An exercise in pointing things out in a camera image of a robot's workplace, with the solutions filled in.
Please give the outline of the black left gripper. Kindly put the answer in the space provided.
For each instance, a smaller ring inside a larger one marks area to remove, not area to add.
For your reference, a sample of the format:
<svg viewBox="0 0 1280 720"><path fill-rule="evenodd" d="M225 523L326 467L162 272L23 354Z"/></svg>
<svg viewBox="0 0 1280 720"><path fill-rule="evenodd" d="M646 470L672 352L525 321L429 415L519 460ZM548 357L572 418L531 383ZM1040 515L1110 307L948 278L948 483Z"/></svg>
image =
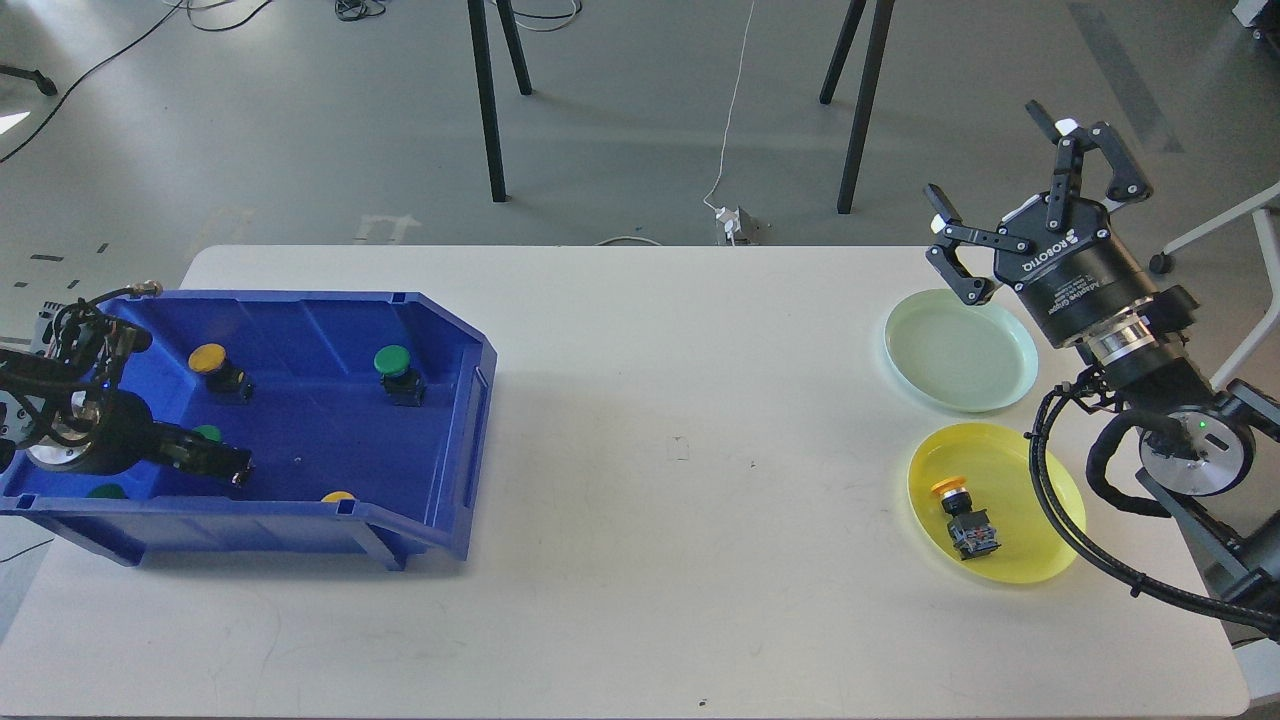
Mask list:
<svg viewBox="0 0 1280 720"><path fill-rule="evenodd" d="M212 478L241 489L251 477L252 454L174 424L156 424L148 405L122 391L109 401L72 396L50 421L54 433L26 456L46 471L111 477L142 461Z"/></svg>

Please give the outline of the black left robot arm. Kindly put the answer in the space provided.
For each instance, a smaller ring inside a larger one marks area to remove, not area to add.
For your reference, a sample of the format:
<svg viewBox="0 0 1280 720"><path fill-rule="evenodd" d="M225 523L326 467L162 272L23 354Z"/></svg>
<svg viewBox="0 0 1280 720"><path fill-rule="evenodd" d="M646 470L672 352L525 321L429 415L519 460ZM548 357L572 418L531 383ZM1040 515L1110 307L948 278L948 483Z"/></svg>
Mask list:
<svg viewBox="0 0 1280 720"><path fill-rule="evenodd" d="M155 281L95 299L47 304L27 350L3 350L3 466L18 454L54 473L113 477L140 462L242 487L252 454L154 418L122 386L127 363L150 350L142 325L102 310L115 299L157 297Z"/></svg>

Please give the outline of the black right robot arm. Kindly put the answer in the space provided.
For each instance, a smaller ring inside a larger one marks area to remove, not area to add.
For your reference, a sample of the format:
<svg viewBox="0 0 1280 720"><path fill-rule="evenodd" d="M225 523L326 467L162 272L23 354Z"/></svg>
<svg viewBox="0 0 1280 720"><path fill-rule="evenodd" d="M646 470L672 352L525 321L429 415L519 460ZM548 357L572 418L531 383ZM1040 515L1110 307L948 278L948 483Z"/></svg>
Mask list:
<svg viewBox="0 0 1280 720"><path fill-rule="evenodd" d="M1147 200L1152 184L1114 127L1053 119L1036 100L1027 113L1055 146L1050 187L993 229L965 223L941 187L928 184L934 242L927 259L968 306L1007 286L1056 348L1085 366L1041 401L1028 470L1050 525L1087 562L1147 594L1277 639L1277 519L1242 536L1202 498L1249 474L1256 436L1277 438L1277 401L1233 380L1216 389L1187 354L1197 301L1179 284L1160 288L1115 234L1111 213ZM1085 459L1085 482L1116 510L1171 518L1219 560L1225 583L1211 596L1138 571L1097 544L1068 515L1047 470L1050 433L1075 404L1110 421Z"/></svg>

